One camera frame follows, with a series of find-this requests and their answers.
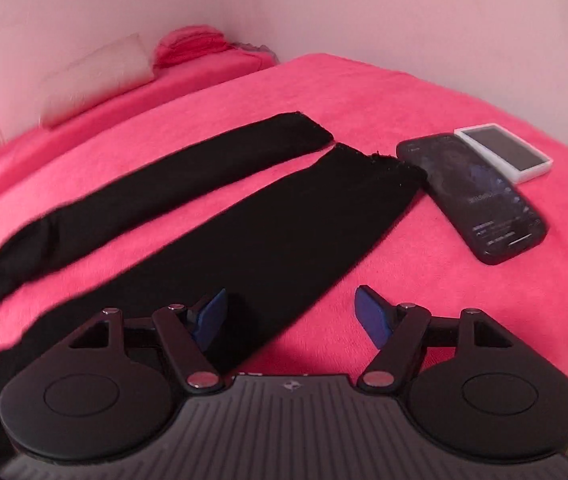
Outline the pink far bed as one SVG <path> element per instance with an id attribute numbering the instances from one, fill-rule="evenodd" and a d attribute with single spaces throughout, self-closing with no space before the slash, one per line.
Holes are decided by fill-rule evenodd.
<path id="1" fill-rule="evenodd" d="M 115 96 L 56 127 L 36 127 L 4 144 L 0 147 L 0 168 L 14 156 L 31 154 L 40 145 L 53 142 L 55 136 L 68 134 L 72 140 L 84 133 L 90 136 L 181 96 L 266 70 L 275 64 L 276 56 L 268 50 L 232 48 L 162 68 L 149 84 Z"/>

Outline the black smartphone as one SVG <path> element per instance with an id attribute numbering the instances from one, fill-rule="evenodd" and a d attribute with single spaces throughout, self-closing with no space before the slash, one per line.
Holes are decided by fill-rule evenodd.
<path id="1" fill-rule="evenodd" d="M 402 141 L 397 157 L 425 171 L 427 193 L 479 261 L 495 266 L 546 237 L 547 224 L 533 205 L 459 136 Z"/>

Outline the pink bedsheet near bed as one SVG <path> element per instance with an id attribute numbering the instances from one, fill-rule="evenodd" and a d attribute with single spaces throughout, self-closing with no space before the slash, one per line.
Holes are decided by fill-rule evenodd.
<path id="1" fill-rule="evenodd" d="M 301 112 L 376 164 L 398 143 L 497 122 L 553 157 L 523 194 L 542 244 L 479 262 L 427 196 L 401 220 L 397 190 L 337 148 L 284 162 L 125 232 L 0 303 L 0 366 L 104 307 L 130 315 L 214 287 L 263 315 L 211 351 L 223 368 L 357 374 L 373 346 L 354 289 L 440 315 L 488 311 L 568 374 L 568 148 L 491 105 L 413 76 L 313 54 L 149 110 L 63 154 L 0 196 L 0 245 L 28 221 L 169 153 L 282 112 Z"/>

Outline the light pink folded quilt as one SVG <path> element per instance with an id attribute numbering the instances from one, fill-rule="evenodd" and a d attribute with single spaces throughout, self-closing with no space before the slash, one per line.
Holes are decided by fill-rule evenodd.
<path id="1" fill-rule="evenodd" d="M 155 79 L 138 34 L 120 38 L 46 76 L 39 89 L 39 125 L 54 128 Z"/>

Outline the black knit pants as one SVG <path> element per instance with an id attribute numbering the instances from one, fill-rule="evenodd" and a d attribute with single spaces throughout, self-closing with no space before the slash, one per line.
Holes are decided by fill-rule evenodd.
<path id="1" fill-rule="evenodd" d="M 224 288 L 229 311 L 207 358 L 222 373 L 293 324 L 395 226 L 425 183 L 398 159 L 337 143 L 301 113 L 279 114 L 171 153 L 31 221 L 0 247 L 0 301 L 116 237 L 299 156 L 289 174 L 125 270 L 57 304 L 0 351 L 0 392 L 106 308 L 146 318 Z M 13 449 L 0 423 L 0 465 Z"/>

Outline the white smartphone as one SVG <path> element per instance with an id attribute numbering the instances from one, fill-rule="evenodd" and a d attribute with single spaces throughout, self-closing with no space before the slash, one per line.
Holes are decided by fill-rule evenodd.
<path id="1" fill-rule="evenodd" d="M 553 159 L 500 125 L 457 128 L 454 134 L 512 183 L 544 176 L 553 167 Z"/>

